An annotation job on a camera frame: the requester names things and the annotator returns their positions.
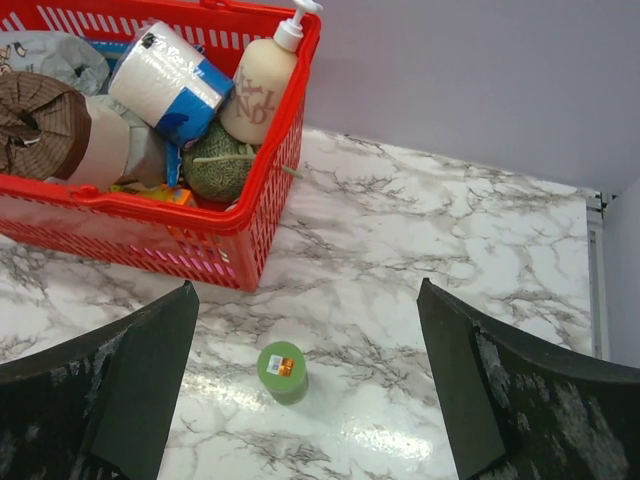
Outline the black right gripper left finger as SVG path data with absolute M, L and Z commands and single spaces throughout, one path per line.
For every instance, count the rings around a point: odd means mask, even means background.
M 1 366 L 4 479 L 155 479 L 191 348 L 191 282 Z

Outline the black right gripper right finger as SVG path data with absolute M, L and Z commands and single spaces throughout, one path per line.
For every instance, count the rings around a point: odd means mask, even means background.
M 554 345 L 429 279 L 417 305 L 458 478 L 638 478 L 638 369 Z

